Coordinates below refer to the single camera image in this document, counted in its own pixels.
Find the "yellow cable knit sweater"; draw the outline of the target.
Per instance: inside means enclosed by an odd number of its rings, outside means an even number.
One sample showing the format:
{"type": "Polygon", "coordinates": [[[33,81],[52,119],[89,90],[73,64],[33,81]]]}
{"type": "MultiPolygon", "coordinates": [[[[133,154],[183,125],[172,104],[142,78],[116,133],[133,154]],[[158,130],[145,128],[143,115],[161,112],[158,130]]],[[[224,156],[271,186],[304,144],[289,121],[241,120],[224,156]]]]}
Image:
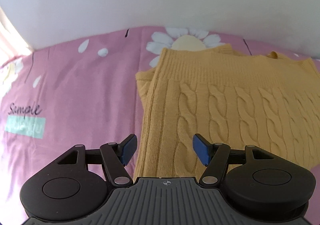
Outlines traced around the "yellow cable knit sweater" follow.
{"type": "Polygon", "coordinates": [[[307,169],[319,164],[319,72],[312,59],[247,56],[229,44],[164,49],[136,82],[144,114],[135,177],[200,177],[196,133],[233,149],[256,145],[307,169]]]}

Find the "pink floral bed sheet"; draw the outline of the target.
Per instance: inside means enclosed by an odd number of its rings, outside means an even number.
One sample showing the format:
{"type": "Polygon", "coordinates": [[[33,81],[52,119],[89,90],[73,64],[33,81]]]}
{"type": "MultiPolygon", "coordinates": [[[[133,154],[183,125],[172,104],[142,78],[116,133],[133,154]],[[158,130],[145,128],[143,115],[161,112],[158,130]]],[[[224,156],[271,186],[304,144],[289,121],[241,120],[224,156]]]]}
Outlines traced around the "pink floral bed sheet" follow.
{"type": "MultiPolygon", "coordinates": [[[[142,134],[136,74],[164,49],[203,51],[229,44],[247,56],[280,53],[239,36],[183,28],[137,27],[57,44],[1,68],[1,224],[21,224],[23,183],[76,144],[89,149],[142,134]]],[[[318,72],[319,60],[312,59],[318,72]]]]}

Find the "white headboard panel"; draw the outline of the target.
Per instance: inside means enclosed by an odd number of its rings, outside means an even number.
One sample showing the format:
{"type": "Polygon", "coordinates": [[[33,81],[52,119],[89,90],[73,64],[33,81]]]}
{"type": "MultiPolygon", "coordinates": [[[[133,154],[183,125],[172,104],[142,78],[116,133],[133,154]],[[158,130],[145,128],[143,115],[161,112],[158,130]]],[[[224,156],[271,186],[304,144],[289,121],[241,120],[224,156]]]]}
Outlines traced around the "white headboard panel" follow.
{"type": "Polygon", "coordinates": [[[319,0],[1,0],[1,8],[35,49],[152,25],[229,33],[319,53],[319,0]]]}

